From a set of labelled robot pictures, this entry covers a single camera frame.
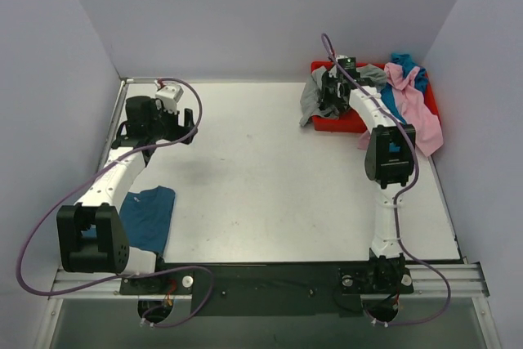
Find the grey t shirt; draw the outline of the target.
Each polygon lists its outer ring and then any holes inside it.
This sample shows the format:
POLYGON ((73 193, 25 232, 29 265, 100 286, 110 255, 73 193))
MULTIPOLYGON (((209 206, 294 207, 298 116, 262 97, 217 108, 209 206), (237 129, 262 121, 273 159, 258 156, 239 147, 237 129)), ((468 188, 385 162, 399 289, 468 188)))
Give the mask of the grey t shirt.
MULTIPOLYGON (((386 85, 386 75, 383 69, 376 65, 365 65, 357 67, 356 70, 362 78, 369 78, 370 81, 381 91, 386 85)), ((324 80, 329 76, 329 71, 325 66, 320 66, 311 72, 306 81, 300 98, 302 117, 299 121, 301 127, 305 127, 311 122, 313 116, 319 116, 322 119, 338 119, 340 113, 337 112, 333 105, 327 105, 325 109, 320 108, 321 89, 324 80)))

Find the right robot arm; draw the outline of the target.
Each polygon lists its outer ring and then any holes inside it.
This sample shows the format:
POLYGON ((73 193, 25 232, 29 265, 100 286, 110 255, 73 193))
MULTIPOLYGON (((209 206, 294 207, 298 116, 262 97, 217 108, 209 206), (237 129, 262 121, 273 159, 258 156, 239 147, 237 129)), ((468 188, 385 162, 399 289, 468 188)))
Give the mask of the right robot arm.
POLYGON ((322 97, 336 106, 348 104, 369 132, 364 170, 375 184, 375 220, 370 266, 364 272, 364 282, 374 291, 407 288, 412 280, 397 229, 396 214, 401 204, 397 194, 416 170, 412 151, 415 130, 411 125, 400 126, 393 119, 377 88, 357 73, 354 58, 336 56, 324 76, 322 97))

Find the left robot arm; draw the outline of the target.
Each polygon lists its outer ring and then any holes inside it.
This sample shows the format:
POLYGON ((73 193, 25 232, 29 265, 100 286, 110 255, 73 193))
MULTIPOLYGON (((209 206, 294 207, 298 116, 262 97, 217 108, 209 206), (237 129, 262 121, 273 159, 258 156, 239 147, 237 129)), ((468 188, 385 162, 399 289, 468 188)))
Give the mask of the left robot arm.
POLYGON ((125 197, 147 167, 158 141, 193 138, 193 112, 178 111, 181 91, 165 87, 154 97, 134 96, 125 103, 126 119, 111 143, 104 172, 74 205, 56 214, 60 256, 67 272, 139 275, 149 293, 160 293, 168 273, 156 266, 155 251, 132 245, 120 213, 125 197))

